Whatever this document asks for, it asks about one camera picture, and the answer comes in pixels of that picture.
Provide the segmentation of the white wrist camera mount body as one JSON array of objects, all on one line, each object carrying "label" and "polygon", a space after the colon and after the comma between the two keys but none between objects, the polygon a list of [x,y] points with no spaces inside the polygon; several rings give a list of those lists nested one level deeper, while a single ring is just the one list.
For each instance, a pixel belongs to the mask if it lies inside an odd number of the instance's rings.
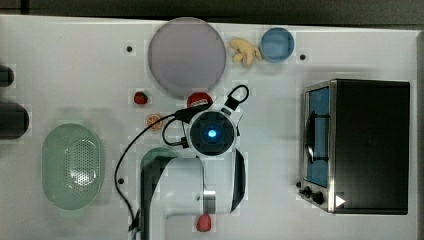
[{"label": "white wrist camera mount body", "polygon": [[244,114],[244,109],[241,106],[237,106],[235,109],[230,108],[226,105],[228,97],[219,95],[213,102],[211,109],[223,113],[227,116],[235,125],[238,125]]}]

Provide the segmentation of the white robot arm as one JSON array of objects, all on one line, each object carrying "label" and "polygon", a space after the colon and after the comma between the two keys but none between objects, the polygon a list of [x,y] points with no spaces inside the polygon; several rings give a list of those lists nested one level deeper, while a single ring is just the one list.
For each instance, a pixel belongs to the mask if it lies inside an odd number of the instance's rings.
[{"label": "white robot arm", "polygon": [[178,110],[174,119],[187,125],[180,145],[193,154],[150,150],[140,176],[141,240],[165,240],[172,216],[229,214],[244,198],[246,171],[237,149],[240,102],[220,96],[215,102]]}]

